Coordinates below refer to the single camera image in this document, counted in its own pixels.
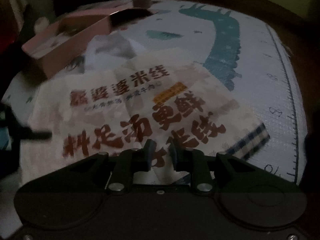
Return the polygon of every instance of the metal screw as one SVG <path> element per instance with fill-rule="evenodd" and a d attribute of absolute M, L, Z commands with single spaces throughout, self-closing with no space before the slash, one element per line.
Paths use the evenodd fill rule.
<path fill-rule="evenodd" d="M 22 240 L 33 240 L 33 237 L 31 235 L 24 235 Z"/>
<path fill-rule="evenodd" d="M 201 184 L 198 184 L 197 189 L 202 192 L 208 192 L 212 190 L 212 185 L 208 183 L 201 183 Z"/>
<path fill-rule="evenodd" d="M 299 237 L 297 235 L 289 235 L 287 240 L 299 240 Z"/>
<path fill-rule="evenodd" d="M 112 191 L 121 191 L 124 189 L 124 185 L 121 183 L 111 183 L 109 185 L 109 189 L 111 189 Z"/>

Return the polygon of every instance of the printed number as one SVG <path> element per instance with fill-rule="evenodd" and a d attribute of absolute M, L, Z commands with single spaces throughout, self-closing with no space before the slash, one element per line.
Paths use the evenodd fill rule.
<path fill-rule="evenodd" d="M 267 164 L 265 167 L 264 167 L 264 170 L 271 173 L 271 174 L 276 174 L 278 172 L 278 169 L 279 169 L 279 166 L 277 167 L 275 173 L 272 173 L 273 172 L 273 166 L 270 165 L 270 164 Z"/>
<path fill-rule="evenodd" d="M 282 111 L 280 111 L 280 109 L 274 109 L 273 107 L 269 107 L 269 111 L 272 113 L 272 114 L 275 114 L 277 116 L 281 116 L 282 114 Z"/>

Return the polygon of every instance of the orange label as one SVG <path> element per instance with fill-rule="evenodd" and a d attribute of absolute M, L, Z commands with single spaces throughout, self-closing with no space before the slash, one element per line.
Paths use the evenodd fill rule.
<path fill-rule="evenodd" d="M 187 87 L 184 84 L 182 84 L 181 82 L 177 82 L 169 89 L 161 92 L 159 95 L 156 95 L 155 98 L 153 98 L 153 101 L 157 105 L 162 105 L 166 101 L 168 101 L 170 98 L 174 97 L 175 95 L 180 94 L 181 92 L 183 92 L 186 89 L 187 89 Z"/>

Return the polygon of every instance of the fabric item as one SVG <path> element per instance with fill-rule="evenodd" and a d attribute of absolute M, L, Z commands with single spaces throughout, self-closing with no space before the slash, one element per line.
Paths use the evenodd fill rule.
<path fill-rule="evenodd" d="M 118 31 L 110 35 L 97 35 L 89 42 L 84 53 L 84 71 L 113 69 L 145 50 L 142 45 L 124 38 Z"/>
<path fill-rule="evenodd" d="M 181 49 L 48 81 L 39 89 L 29 124 L 52 130 L 53 137 L 22 143 L 23 183 L 98 152 L 141 148 L 150 138 L 157 143 L 152 171 L 138 172 L 134 182 L 171 184 L 187 174 L 173 170 L 167 153 L 173 138 L 213 156 L 240 145 L 234 152 L 239 158 L 269 139 L 253 112 Z"/>

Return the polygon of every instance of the open box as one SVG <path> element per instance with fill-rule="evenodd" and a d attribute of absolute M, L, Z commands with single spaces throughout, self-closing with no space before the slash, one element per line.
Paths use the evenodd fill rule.
<path fill-rule="evenodd" d="M 27 41 L 22 49 L 36 58 L 37 65 L 48 79 L 68 65 L 75 57 L 82 54 L 87 44 L 96 35 L 110 34 L 116 25 L 133 18 L 149 16 L 152 13 L 145 9 L 111 8 L 90 9 L 68 15 L 62 20 L 49 25 L 44 31 Z M 61 34 L 67 33 L 62 42 L 55 41 Z M 47 51 L 35 57 L 34 51 L 43 44 L 48 44 Z"/>

